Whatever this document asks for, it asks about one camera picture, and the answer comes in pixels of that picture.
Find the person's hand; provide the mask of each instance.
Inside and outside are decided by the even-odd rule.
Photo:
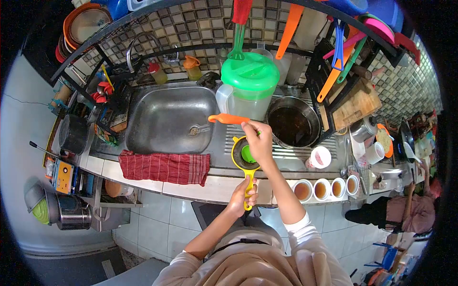
[[[407,191],[408,191],[408,194],[412,194],[412,193],[415,191],[415,184],[414,184],[414,182],[411,182],[411,183],[407,186]]]
[[[250,184],[250,176],[246,176],[245,180],[241,182],[232,193],[226,211],[234,215],[234,217],[241,217],[245,213],[243,202],[247,202],[248,205],[256,205],[256,200],[259,196],[257,193],[257,185],[253,185],[253,188],[248,192],[251,195],[249,198],[245,198],[245,190]]]
[[[265,169],[273,162],[272,158],[272,128],[269,125],[257,121],[242,122],[246,139],[250,145],[250,153],[253,158]]]

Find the red striped towel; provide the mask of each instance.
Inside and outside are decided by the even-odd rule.
[[[118,156],[122,174],[129,180],[153,180],[180,185],[205,185],[210,154],[134,154],[123,150]]]

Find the mosaic tile wall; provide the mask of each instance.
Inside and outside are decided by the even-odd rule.
[[[164,49],[170,49],[174,45],[231,43],[233,31],[224,28],[230,21],[231,6],[232,0],[196,0],[165,8],[140,18],[139,23],[132,24],[131,28],[101,43],[101,46],[110,59],[119,64],[126,61],[127,47],[135,35],[141,32],[152,32]],[[279,42],[288,19],[289,6],[289,3],[276,0],[253,0],[244,41],[264,41],[266,44]],[[433,108],[442,110],[439,85],[431,61],[421,41],[417,38],[415,42],[421,50],[421,67],[408,58],[408,67],[394,69],[380,52],[369,68],[373,71],[382,66],[386,67],[385,73],[373,80],[383,104],[377,111],[382,123],[383,118],[386,118],[397,125],[403,116],[408,118],[417,111],[430,112]],[[133,57],[157,51],[159,49],[154,41],[142,36],[134,46]],[[179,56],[181,63],[187,54],[201,61],[201,70],[217,70],[218,53],[218,49],[205,49],[186,51]],[[94,67],[101,60],[101,56],[93,49],[83,59],[89,66]],[[185,71],[182,65],[170,66],[164,63],[161,56],[152,59],[159,62],[166,73]],[[140,73],[147,74],[146,66],[142,67]],[[303,73],[299,83],[305,81]]]

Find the stainless steel sink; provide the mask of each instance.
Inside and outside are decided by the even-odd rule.
[[[190,86],[148,92],[137,103],[125,133],[127,149],[137,154],[201,153],[212,138],[214,124],[206,132],[190,132],[208,124],[216,114],[214,93]]]

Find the sink tap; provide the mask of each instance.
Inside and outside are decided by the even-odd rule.
[[[132,60],[131,60],[132,48],[134,47],[135,41],[140,36],[145,36],[145,37],[149,36],[154,41],[154,43],[156,44],[156,46],[158,47],[158,49],[160,51],[164,50],[162,48],[161,43],[159,42],[159,40],[155,36],[153,36],[152,32],[142,32],[142,33],[137,34],[135,36],[135,38],[132,40],[132,42],[129,44],[129,47],[127,48],[127,53],[125,55],[125,59],[127,60],[127,67],[129,68],[129,71],[131,73],[135,72],[134,67],[132,66]],[[174,55],[174,54],[165,54],[165,55],[163,55],[163,58],[164,58],[164,62],[166,64],[168,64],[168,65],[177,65],[177,64],[180,63],[180,59],[178,58],[178,52],[176,52],[176,55]]]

